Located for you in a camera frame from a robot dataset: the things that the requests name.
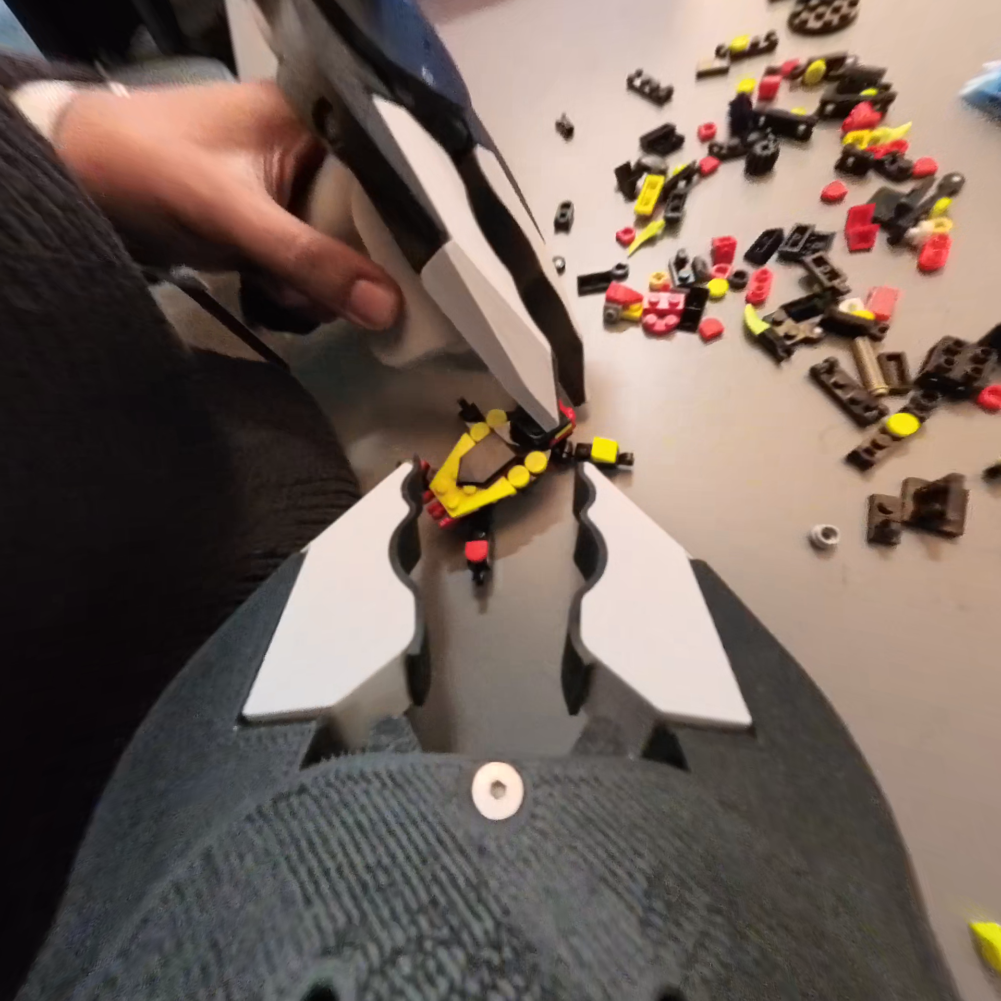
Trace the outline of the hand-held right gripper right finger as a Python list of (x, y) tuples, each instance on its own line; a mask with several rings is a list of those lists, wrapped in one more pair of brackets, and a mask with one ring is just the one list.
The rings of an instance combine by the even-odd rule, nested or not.
[(575, 470), (561, 694), (570, 716), (623, 725), (627, 743), (658, 728), (750, 735), (754, 722), (693, 558), (598, 467)]

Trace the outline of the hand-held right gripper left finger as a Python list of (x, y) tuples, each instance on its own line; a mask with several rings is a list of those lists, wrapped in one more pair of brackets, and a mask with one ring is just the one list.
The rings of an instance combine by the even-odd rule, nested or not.
[(319, 722), (344, 747), (403, 715), (430, 684), (428, 634), (412, 572), (424, 469), (412, 459), (307, 544), (241, 719)]

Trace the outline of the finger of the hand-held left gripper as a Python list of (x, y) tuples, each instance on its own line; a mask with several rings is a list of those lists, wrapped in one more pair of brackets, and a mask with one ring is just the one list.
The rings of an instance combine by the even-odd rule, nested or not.
[(509, 396), (543, 432), (561, 422), (555, 358), (544, 332), (531, 318), (516, 282), (472, 210), (472, 180), (461, 178), (444, 148), (404, 107), (376, 96), (377, 113), (390, 137), (417, 172), (420, 190), (444, 222), (444, 244), (409, 277), (413, 267), (402, 255), (401, 238), (390, 233), (368, 203), (368, 251), (405, 292), (418, 287), (416, 315), (406, 319), (397, 347), (377, 353), (391, 365), (443, 348), (444, 321), (432, 319), (427, 298), (475, 351)]
[(461, 177), (486, 242), (552, 349), (561, 389), (581, 407), (587, 400), (582, 338), (544, 234), (494, 148), (475, 145), (461, 158)]

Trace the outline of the black yellow red lego model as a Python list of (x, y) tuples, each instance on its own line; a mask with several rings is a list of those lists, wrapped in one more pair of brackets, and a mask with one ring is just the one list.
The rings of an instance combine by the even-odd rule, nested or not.
[(472, 583), (482, 588), (493, 571), (494, 510), (526, 493), (552, 469), (590, 463), (607, 471), (632, 469), (634, 455), (617, 441), (596, 436), (575, 442), (575, 410), (557, 400), (557, 425), (545, 431), (523, 407), (483, 410), (458, 401), (465, 426), (436, 469), (426, 462), (423, 507), (442, 530), (455, 531)]

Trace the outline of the person's left forearm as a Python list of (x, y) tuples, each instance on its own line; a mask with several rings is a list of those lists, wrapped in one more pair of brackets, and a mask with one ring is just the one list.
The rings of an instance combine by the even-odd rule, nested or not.
[(7, 49), (1, 69), (2, 381), (181, 379), (185, 348), (49, 140), (55, 99), (97, 76)]

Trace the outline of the pile of loose lego pieces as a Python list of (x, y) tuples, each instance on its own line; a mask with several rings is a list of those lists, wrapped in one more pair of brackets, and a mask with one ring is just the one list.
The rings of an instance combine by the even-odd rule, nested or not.
[(999, 2), (787, 2), (787, 25), (710, 35), (762, 2), (562, 2), (545, 61), (567, 70), (552, 168), (557, 274), (611, 335), (716, 344), (736, 329), (861, 438), (868, 475), (941, 407), (998, 409), (994, 333), (936, 320), (904, 349), (903, 278), (939, 282), (957, 241), (972, 116), (953, 50), (999, 34)]

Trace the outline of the lego instruction booklet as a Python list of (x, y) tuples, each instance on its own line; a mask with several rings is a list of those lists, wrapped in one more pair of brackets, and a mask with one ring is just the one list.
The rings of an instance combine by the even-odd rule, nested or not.
[(982, 71), (966, 83), (959, 92), (969, 107), (1000, 122), (1000, 61), (986, 64)]

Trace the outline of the person's left hand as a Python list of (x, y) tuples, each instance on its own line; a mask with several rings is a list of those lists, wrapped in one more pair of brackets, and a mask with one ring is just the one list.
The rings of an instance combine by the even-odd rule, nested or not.
[(398, 318), (386, 272), (300, 218), (326, 150), (275, 84), (83, 91), (52, 141), (139, 261), (252, 275), (312, 320)]

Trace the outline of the person's black knit sweater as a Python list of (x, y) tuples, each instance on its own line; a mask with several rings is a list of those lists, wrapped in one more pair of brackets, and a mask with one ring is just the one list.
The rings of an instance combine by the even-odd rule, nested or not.
[(358, 496), (272, 365), (166, 327), (2, 310), (2, 999), (44, 940), (94, 805), (218, 625)]

